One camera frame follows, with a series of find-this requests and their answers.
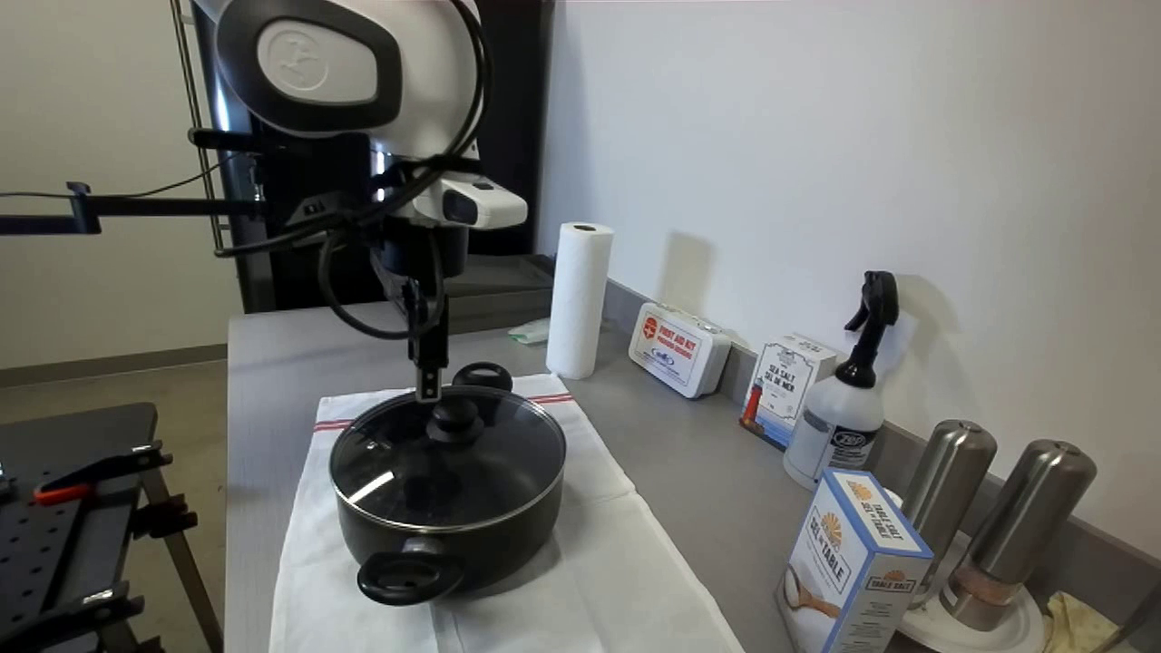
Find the white box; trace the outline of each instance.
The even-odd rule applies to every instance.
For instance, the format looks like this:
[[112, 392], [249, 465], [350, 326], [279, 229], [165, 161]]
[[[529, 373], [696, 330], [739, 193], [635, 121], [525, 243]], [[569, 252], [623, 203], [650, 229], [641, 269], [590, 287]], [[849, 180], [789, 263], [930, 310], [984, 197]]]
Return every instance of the white box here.
[[684, 399], [710, 397], [722, 384], [728, 334], [647, 300], [626, 341], [626, 358]]
[[839, 351], [804, 334], [768, 341], [751, 370], [739, 424], [786, 449], [804, 387], [831, 379], [833, 368]]
[[931, 561], [867, 471], [825, 471], [777, 602], [797, 653], [879, 653]]

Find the white wall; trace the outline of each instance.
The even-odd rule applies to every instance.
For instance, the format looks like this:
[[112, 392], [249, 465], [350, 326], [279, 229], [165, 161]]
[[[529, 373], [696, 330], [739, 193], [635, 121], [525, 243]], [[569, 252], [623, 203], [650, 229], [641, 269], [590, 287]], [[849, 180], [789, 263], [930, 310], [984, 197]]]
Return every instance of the white wall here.
[[[134, 193], [199, 170], [165, 4], [3, 0], [0, 188]], [[64, 203], [11, 203], [0, 214]], [[221, 345], [239, 312], [205, 222], [110, 218], [106, 237], [0, 237], [0, 370]]]
[[1161, 557], [1161, 4], [562, 0], [542, 252], [617, 229], [613, 281], [756, 350], [843, 341], [892, 265], [916, 320], [885, 384], [1098, 465], [1082, 517]]

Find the metal stand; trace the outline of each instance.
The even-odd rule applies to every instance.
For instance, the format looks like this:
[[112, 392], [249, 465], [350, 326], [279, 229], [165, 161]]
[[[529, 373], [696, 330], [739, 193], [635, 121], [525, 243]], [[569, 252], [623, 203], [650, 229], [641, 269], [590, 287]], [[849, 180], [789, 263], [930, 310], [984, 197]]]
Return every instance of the metal stand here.
[[[173, 501], [173, 492], [171, 492], [171, 488], [165, 488], [165, 480], [159, 471], [144, 471], [140, 483], [144, 483], [144, 501], [147, 506], [171, 506]], [[193, 607], [197, 624], [204, 627], [204, 638], [205, 638], [209, 653], [221, 653], [221, 624], [216, 624], [209, 590], [204, 584], [204, 572], [197, 569], [197, 558], [187, 551], [185, 529], [163, 532], [163, 540], [171, 547], [171, 558], [173, 558], [173, 569], [180, 576], [185, 598]]]
[[100, 653], [139, 653], [140, 650], [139, 635], [127, 622], [106, 624], [96, 630], [96, 638], [100, 638]]

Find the white cloth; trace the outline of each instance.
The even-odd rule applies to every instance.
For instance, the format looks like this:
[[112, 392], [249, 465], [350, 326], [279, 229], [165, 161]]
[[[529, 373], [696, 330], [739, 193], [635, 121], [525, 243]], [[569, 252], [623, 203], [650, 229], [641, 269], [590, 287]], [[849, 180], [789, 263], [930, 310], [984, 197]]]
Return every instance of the white cloth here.
[[569, 439], [552, 544], [502, 589], [434, 607], [376, 607], [338, 529], [331, 445], [392, 392], [326, 397], [297, 480], [273, 607], [273, 653], [737, 653], [691, 576], [583, 409], [552, 379], [520, 379]]

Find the metal canister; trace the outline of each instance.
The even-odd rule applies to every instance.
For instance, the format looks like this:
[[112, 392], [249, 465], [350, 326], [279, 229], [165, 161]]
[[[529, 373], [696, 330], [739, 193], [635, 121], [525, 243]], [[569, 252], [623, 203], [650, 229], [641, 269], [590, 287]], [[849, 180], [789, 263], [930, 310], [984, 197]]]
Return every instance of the metal canister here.
[[1093, 480], [1095, 465], [1078, 445], [1056, 439], [1029, 442], [973, 540], [965, 565], [952, 576], [942, 607], [976, 630], [996, 627]]
[[904, 492], [904, 517], [931, 547], [931, 565], [945, 557], [965, 521], [987, 465], [993, 437], [973, 420], [938, 420]]

